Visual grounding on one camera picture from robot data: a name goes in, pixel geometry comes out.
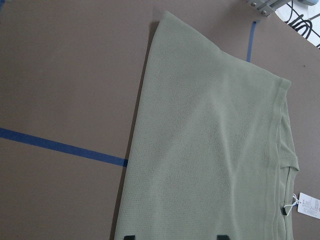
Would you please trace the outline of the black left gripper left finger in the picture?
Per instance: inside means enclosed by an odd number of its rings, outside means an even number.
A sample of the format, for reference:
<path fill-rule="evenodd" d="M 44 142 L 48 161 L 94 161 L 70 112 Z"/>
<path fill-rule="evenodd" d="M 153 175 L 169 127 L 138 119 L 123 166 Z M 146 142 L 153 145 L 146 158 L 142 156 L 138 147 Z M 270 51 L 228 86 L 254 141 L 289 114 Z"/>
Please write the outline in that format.
<path fill-rule="evenodd" d="M 126 235 L 124 237 L 124 240 L 135 240 L 136 239 L 136 236 L 135 235 Z"/>

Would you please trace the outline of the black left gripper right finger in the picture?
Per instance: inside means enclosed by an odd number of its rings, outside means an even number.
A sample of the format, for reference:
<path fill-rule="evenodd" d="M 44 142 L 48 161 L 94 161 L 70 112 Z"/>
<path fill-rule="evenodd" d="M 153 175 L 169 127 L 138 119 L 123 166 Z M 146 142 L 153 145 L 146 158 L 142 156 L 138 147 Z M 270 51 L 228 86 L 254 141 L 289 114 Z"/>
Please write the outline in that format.
<path fill-rule="evenodd" d="M 216 239 L 217 240 L 228 240 L 228 236 L 227 235 L 217 235 Z"/>

